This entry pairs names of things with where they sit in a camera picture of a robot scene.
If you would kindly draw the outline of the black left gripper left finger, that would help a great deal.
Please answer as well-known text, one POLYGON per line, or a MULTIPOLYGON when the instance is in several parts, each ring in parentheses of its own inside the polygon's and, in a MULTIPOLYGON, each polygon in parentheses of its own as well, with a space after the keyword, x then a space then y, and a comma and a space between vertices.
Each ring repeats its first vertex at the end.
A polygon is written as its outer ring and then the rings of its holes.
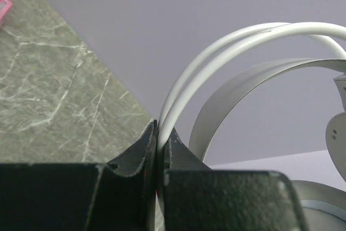
POLYGON ((154 230, 157 122, 107 163, 1 164, 1 230, 154 230))

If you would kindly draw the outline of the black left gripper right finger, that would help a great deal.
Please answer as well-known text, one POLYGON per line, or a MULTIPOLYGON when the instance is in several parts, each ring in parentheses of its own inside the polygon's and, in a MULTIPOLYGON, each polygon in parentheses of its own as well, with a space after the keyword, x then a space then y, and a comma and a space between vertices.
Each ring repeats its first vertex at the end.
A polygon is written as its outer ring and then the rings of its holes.
POLYGON ((276 171, 212 170, 172 131, 164 147, 166 230, 306 230, 291 181, 276 171))

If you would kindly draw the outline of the white headphones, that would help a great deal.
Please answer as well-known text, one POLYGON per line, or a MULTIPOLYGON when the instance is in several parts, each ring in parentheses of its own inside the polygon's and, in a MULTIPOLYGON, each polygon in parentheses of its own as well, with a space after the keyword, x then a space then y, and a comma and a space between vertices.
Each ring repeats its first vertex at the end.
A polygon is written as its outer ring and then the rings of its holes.
MULTIPOLYGON (((188 149, 203 162, 217 129, 232 109, 260 84, 285 72, 321 67, 345 73, 345 27, 322 22, 268 23, 233 32, 198 55, 181 73, 167 95, 159 117, 157 159, 158 200, 164 215, 162 171, 164 147, 175 123, 195 92, 233 58, 264 43, 288 36, 308 35, 331 49, 333 58, 290 58, 254 66, 224 83, 205 102, 191 132, 188 149)), ((307 223, 306 230, 345 230, 345 192, 311 181, 291 181, 307 223)))

